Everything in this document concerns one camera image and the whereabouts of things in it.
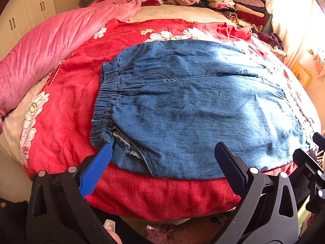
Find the blue denim pants lace hem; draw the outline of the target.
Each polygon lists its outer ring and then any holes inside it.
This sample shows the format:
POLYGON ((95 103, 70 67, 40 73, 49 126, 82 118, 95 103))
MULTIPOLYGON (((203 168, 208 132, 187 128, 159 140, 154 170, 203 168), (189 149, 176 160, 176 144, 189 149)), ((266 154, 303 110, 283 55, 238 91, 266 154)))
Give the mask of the blue denim pants lace hem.
POLYGON ((311 149, 312 131, 271 61, 235 42, 153 41, 102 64, 90 142, 119 168, 154 177, 223 177, 223 142, 265 171, 311 149))

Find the red floral bedspread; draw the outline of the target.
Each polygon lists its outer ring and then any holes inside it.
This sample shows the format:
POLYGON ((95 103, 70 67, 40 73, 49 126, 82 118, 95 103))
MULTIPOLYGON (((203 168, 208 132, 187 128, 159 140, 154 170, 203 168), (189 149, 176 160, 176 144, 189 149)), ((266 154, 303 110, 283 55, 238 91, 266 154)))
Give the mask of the red floral bedspread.
POLYGON ((20 160, 33 178, 110 144, 112 159, 89 204, 171 221, 238 204, 215 160, 217 143, 263 172, 292 173, 293 152, 311 150, 321 128, 301 83, 249 28, 111 20, 33 99, 20 160))

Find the yellow paper bag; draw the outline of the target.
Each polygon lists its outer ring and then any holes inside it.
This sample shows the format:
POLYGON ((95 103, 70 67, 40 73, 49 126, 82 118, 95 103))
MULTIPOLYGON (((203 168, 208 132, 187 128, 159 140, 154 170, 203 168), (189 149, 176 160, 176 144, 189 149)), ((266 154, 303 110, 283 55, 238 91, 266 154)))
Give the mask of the yellow paper bag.
POLYGON ((312 79, 309 72, 299 62, 295 62, 295 64, 291 68, 291 71, 293 72, 297 80, 300 82, 302 87, 306 89, 312 79))

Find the beige bed sheet mattress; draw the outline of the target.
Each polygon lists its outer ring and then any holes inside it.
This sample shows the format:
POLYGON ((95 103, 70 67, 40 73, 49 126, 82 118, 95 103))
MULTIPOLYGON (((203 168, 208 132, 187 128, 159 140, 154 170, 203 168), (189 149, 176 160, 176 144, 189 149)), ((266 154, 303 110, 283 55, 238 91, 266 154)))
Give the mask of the beige bed sheet mattress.
POLYGON ((145 7, 127 22, 106 23, 91 39, 61 61, 24 96, 2 122, 1 197, 12 202, 28 199, 31 181, 25 163, 30 149, 40 151, 81 143, 81 154, 91 150, 89 131, 93 103, 99 88, 101 63, 122 49, 145 41, 184 36, 220 41, 249 41, 251 30, 237 27, 209 9, 161 5, 145 7))

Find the pink velvet quilt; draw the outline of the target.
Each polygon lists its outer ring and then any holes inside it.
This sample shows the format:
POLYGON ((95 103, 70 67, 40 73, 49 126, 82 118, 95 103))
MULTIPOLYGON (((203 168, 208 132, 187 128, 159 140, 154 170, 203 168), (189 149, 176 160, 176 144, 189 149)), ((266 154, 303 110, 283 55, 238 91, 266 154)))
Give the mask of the pink velvet quilt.
POLYGON ((1 117, 15 109, 58 62, 108 21, 131 19, 141 3, 141 0, 94 0, 87 7, 54 15, 26 33, 1 60, 1 117))

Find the cream window curtain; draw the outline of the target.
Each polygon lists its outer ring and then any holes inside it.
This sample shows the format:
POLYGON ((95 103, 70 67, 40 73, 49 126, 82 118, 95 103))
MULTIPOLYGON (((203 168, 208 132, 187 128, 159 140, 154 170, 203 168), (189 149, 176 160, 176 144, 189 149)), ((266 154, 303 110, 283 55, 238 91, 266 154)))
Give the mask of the cream window curtain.
POLYGON ((286 52, 284 64, 291 68, 308 50, 324 50, 324 11, 316 0, 266 0, 273 31, 286 52))

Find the dark red pillow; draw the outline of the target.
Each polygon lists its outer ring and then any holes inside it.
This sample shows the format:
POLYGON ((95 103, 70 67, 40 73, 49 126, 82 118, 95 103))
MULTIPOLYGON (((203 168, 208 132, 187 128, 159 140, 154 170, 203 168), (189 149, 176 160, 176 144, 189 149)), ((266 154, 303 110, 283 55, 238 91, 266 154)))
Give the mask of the dark red pillow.
POLYGON ((161 2, 158 0, 146 0, 146 1, 142 1, 141 6, 142 7, 148 7, 148 6, 160 6, 161 2))

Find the stack of folded clothes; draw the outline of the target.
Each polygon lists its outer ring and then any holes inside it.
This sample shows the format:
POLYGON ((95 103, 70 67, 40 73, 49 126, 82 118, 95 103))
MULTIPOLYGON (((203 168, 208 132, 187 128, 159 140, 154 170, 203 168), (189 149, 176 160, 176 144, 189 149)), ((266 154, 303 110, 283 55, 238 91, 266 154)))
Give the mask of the stack of folded clothes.
POLYGON ((256 32, 268 28, 272 15, 264 0, 203 0, 206 6, 238 26, 247 26, 256 32))

